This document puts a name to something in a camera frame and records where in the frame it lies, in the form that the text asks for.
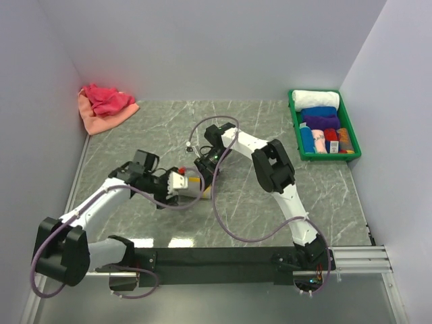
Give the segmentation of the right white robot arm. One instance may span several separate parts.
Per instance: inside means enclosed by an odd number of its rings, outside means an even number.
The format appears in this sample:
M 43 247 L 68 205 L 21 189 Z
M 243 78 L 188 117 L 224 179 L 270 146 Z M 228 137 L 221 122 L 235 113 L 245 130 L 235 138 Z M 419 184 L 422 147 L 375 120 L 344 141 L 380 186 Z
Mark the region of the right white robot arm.
M 332 271 L 335 269 L 333 256 L 319 228 L 309 219 L 304 205 L 299 197 L 295 171 L 290 158 L 283 146 L 277 140 L 265 141 L 247 134 L 232 123 L 220 127 L 211 125 L 205 130 L 205 139 L 211 145 L 207 155 L 195 160 L 195 166 L 204 176 L 205 186 L 211 189 L 213 212 L 222 229 L 233 239 L 253 243 L 261 242 L 274 236 L 284 226 L 289 226 L 294 243 L 294 260 L 285 261 L 293 270 Z M 264 190 L 269 193 L 281 209 L 285 221 L 273 232 L 258 239 L 241 238 L 230 232 L 216 207 L 216 181 L 219 169 L 225 158 L 235 151 L 252 161 L 256 179 Z

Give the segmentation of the salmon orange towel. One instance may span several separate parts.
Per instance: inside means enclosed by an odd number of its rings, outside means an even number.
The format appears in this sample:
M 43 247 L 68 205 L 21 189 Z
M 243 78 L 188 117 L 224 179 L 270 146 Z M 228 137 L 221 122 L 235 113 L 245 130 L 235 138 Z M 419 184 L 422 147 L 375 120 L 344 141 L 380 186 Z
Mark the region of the salmon orange towel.
M 85 130 L 91 136 L 118 127 L 127 119 L 132 117 L 139 109 L 140 107 L 134 103 L 122 109 L 116 115 L 107 115 L 101 117 L 95 115 L 93 112 L 90 101 L 84 94 L 84 90 L 82 89 L 78 93 L 78 111 L 80 117 L 82 118 Z

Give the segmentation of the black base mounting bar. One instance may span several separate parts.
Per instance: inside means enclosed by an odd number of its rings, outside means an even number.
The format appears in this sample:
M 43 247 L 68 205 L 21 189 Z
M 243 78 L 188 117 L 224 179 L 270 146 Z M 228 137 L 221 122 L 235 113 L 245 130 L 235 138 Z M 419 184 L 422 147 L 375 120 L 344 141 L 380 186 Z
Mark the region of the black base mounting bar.
M 162 285 L 273 283 L 290 286 L 297 271 L 335 270 L 332 252 L 293 246 L 137 248 L 130 266 L 158 275 Z

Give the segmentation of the light blue rolled towel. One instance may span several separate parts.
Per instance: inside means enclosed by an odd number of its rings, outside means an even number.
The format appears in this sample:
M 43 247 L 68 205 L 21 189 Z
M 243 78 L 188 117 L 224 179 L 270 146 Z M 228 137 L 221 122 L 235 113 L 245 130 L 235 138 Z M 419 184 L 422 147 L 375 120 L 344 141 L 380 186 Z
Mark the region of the light blue rolled towel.
M 313 133 L 308 126 L 300 128 L 300 136 L 302 140 L 302 147 L 305 153 L 315 153 L 315 140 Z

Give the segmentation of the pink white rolled towel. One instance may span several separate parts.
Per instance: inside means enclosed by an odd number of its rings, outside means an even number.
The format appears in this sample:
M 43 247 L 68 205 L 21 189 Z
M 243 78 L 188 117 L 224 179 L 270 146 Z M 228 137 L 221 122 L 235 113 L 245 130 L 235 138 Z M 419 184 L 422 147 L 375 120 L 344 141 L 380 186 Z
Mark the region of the pink white rolled towel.
M 312 130 L 315 152 L 319 154 L 327 154 L 325 145 L 325 135 L 322 130 Z

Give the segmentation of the red rolled towel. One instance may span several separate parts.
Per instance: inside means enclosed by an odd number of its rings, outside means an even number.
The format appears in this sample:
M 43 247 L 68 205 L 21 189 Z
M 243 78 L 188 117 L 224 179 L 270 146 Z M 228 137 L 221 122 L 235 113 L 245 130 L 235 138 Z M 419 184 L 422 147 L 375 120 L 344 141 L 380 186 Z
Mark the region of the red rolled towel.
M 330 128 L 324 130 L 325 148 L 329 154 L 339 153 L 339 138 L 335 129 Z

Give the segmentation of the yellow grey patterned towel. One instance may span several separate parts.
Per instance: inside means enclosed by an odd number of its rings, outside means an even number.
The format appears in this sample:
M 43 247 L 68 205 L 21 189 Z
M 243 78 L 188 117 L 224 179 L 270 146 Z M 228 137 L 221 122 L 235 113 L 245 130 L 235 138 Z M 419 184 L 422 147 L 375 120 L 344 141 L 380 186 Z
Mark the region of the yellow grey patterned towel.
M 188 198 L 196 198 L 200 192 L 200 178 L 198 177 L 188 177 L 188 187 L 187 188 L 181 188 L 177 190 L 177 193 L 180 196 L 185 196 Z M 201 199 L 211 199 L 211 186 L 208 186 L 204 192 L 202 193 Z

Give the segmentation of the orange patterned rolled towel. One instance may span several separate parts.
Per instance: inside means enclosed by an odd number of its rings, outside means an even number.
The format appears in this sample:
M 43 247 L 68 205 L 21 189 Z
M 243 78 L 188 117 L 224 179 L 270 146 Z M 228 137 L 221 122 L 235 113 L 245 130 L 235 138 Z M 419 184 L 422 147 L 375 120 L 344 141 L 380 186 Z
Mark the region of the orange patterned rolled towel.
M 340 128 L 337 130 L 337 137 L 339 140 L 340 152 L 348 154 L 354 153 L 354 147 L 352 146 L 352 142 L 346 128 Z

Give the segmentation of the aluminium rail frame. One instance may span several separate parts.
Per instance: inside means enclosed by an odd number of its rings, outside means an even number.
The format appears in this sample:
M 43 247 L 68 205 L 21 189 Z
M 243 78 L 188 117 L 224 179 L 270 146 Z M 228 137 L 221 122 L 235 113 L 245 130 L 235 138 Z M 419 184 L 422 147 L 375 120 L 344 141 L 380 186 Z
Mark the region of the aluminium rail frame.
M 88 148 L 87 136 L 84 141 L 78 168 L 74 176 L 72 188 L 70 190 L 65 212 L 72 209 L 72 205 L 76 198 L 78 182 L 82 176 L 84 160 Z M 332 247 L 334 251 L 334 261 L 336 264 L 335 275 L 337 282 L 342 281 L 342 275 L 380 275 L 383 282 L 383 297 L 387 303 L 389 317 L 393 318 L 389 323 L 409 323 L 408 315 L 404 308 L 402 298 L 396 280 L 394 277 L 394 269 L 390 263 L 387 251 L 384 246 L 336 246 Z M 35 283 L 37 288 L 44 290 L 47 279 L 41 275 L 36 275 Z M 20 323 L 39 323 L 39 313 L 42 312 L 43 302 L 34 293 L 30 293 Z

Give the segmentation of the green plastic bin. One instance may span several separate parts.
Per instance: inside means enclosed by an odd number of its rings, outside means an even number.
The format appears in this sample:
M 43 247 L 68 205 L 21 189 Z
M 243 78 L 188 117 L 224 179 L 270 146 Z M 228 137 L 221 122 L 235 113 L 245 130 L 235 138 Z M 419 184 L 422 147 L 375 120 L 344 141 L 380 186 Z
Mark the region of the green plastic bin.
M 361 156 L 339 91 L 289 90 L 288 105 L 303 161 L 352 161 Z

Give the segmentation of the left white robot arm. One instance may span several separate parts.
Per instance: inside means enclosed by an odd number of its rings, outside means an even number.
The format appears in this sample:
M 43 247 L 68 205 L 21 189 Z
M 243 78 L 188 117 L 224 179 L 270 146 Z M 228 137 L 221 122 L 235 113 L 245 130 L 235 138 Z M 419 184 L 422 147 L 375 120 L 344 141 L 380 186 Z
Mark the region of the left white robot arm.
M 112 265 L 128 271 L 137 264 L 134 243 L 121 236 L 90 243 L 88 236 L 118 206 L 144 192 L 160 208 L 174 206 L 173 179 L 177 167 L 157 175 L 159 156 L 136 151 L 131 161 L 114 169 L 93 194 L 59 219 L 45 218 L 39 225 L 31 272 L 76 286 L 90 270 Z

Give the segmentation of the purple rolled towel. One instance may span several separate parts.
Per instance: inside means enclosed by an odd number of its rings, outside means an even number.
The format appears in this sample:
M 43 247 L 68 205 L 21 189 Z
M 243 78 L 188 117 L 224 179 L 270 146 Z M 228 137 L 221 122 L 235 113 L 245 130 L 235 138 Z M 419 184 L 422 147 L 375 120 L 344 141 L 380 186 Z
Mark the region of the purple rolled towel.
M 303 122 L 312 130 L 340 129 L 340 120 L 336 115 L 327 117 L 305 116 Z

